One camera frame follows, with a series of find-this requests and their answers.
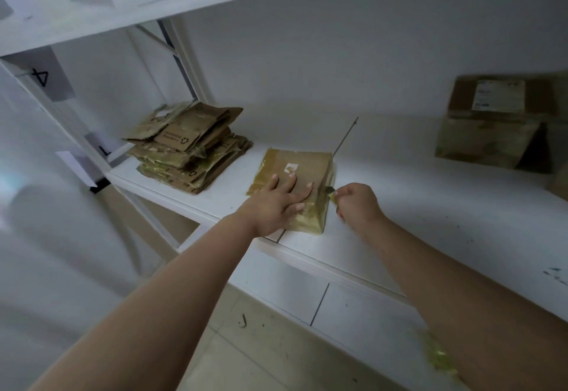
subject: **right hand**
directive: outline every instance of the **right hand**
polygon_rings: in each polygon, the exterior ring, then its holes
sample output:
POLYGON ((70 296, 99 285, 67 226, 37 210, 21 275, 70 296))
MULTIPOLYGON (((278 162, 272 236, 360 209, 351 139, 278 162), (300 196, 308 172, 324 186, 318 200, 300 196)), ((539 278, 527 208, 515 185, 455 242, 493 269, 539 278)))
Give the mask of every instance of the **right hand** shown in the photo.
POLYGON ((381 211, 373 189, 361 183, 350 183, 335 191, 337 215, 353 231, 362 234, 370 225, 387 219, 381 211))

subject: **white wall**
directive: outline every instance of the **white wall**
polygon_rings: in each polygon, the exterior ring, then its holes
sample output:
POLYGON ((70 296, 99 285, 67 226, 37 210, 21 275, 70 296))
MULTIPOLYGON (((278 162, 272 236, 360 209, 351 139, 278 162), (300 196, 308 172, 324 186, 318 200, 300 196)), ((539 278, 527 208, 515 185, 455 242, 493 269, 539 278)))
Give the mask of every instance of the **white wall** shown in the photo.
POLYGON ((0 389, 19 391, 159 259, 140 240, 125 244, 53 153, 67 138, 1 68, 0 112, 0 197, 25 186, 0 207, 0 389))
POLYGON ((182 15, 218 104, 444 113, 465 73, 568 67, 566 0, 239 0, 182 15))

